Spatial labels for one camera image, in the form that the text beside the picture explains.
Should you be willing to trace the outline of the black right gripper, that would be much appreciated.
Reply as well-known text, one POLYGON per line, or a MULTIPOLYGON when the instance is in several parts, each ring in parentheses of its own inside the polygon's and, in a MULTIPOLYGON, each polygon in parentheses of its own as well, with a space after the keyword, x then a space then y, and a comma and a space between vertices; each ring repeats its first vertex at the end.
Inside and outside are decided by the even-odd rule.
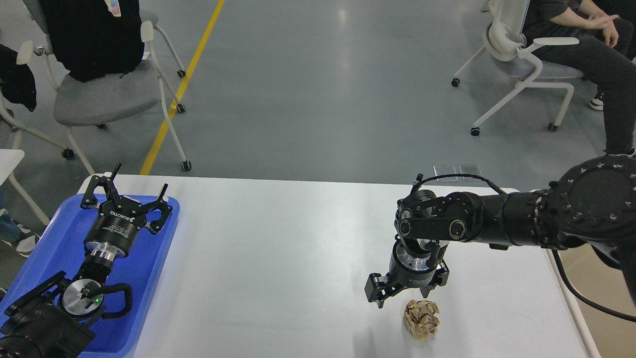
POLYGON ((443 260, 448 241, 432 241, 432 249, 422 249, 415 254, 407 251, 401 240, 395 242, 392 249, 389 272, 386 275, 371 273, 364 286, 369 303, 383 308, 389 297, 394 297, 407 288, 420 288, 422 298, 436 287, 447 284, 450 270, 443 260))

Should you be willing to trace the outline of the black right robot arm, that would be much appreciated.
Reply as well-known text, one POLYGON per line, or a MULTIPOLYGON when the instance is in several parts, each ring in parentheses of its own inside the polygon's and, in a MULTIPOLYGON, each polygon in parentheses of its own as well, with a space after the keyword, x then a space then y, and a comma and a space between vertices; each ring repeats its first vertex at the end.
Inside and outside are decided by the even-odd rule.
POLYGON ((416 176, 407 197, 397 201, 395 244, 386 274, 371 273, 364 292, 382 308, 389 297, 418 288, 423 297, 447 283, 443 260, 450 242, 548 249, 566 288, 580 301, 614 317, 634 321, 579 293, 566 278, 559 250, 588 244, 608 267, 620 270, 635 296, 636 167, 628 156, 601 156, 551 181, 547 189, 506 193, 492 181, 494 195, 452 192, 436 196, 416 176))

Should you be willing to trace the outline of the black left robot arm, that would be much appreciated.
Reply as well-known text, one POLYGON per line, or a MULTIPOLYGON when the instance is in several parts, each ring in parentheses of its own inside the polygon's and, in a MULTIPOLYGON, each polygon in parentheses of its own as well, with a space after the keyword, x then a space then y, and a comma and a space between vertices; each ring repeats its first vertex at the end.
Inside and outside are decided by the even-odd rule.
POLYGON ((63 270, 10 303, 1 327, 3 358, 77 358, 89 347, 99 320, 120 319, 134 309, 134 279, 109 281, 117 259, 130 255, 142 229, 157 234, 173 206, 163 184, 156 199, 141 202, 118 192, 111 173, 93 175, 81 209, 95 209, 82 241, 83 261, 73 278, 63 270))

